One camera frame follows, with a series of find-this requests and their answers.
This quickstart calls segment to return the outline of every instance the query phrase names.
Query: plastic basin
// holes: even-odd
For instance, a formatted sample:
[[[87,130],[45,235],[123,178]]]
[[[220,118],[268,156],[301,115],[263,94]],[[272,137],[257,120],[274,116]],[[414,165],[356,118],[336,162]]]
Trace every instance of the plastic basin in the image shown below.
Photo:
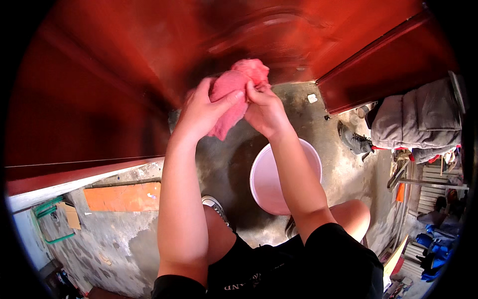
[[[319,178],[319,181],[322,182],[322,164],[320,163],[319,154],[307,141],[299,140],[310,166]],[[259,152],[254,163],[252,163],[249,185],[254,200],[264,211],[272,215],[291,214],[282,195],[271,144],[266,145]]]

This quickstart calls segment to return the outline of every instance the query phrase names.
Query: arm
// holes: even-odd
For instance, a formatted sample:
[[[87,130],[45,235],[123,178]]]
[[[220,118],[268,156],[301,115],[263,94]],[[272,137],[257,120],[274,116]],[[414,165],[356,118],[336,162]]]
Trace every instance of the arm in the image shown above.
[[[196,145],[243,92],[231,92],[211,103],[206,78],[186,101],[166,149],[158,214],[158,276],[207,279],[207,224],[196,174]]]
[[[251,101],[246,120],[271,143],[282,193],[303,243],[322,224],[336,223],[324,189],[310,167],[299,138],[287,119],[281,100],[270,90],[247,86]]]

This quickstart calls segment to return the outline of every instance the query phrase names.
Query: green metal stand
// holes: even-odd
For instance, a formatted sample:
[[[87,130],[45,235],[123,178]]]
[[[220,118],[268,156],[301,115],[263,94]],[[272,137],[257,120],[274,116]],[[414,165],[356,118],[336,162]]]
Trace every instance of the green metal stand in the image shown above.
[[[43,203],[43,204],[39,205],[38,207],[35,207],[35,208],[31,209],[32,219],[35,218],[35,221],[33,223],[35,224],[35,227],[40,232],[44,241],[47,244],[55,244],[56,242],[63,241],[64,239],[68,239],[68,238],[73,237],[75,235],[75,233],[71,233],[71,234],[63,236],[61,238],[48,241],[45,238],[45,235],[43,234],[42,230],[40,229],[40,223],[38,222],[38,220],[40,218],[42,218],[46,215],[50,215],[51,213],[56,211],[56,209],[57,209],[56,204],[61,202],[62,200],[63,200],[63,198],[61,196],[58,196],[58,197],[56,197],[52,200],[47,201],[46,203]]]

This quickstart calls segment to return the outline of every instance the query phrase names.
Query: gray jacket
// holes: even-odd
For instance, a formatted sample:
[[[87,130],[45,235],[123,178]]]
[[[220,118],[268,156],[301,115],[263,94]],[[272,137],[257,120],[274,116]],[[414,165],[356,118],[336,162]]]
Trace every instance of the gray jacket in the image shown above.
[[[450,78],[386,97],[372,123],[372,143],[381,148],[413,148],[423,163],[460,144],[461,120]]]

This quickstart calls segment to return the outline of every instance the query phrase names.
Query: hand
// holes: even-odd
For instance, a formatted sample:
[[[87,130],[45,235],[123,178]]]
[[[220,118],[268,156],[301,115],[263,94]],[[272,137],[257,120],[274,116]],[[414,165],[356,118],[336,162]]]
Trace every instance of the hand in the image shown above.
[[[219,117],[240,99],[244,99],[244,92],[236,90],[211,103],[208,94],[212,80],[212,78],[203,79],[196,90],[188,96],[174,128],[174,138],[197,143],[214,127]]]
[[[293,130],[281,99],[268,85],[258,89],[254,88],[252,81],[247,83],[246,93],[250,101],[245,115],[247,122],[269,141],[282,132]]]

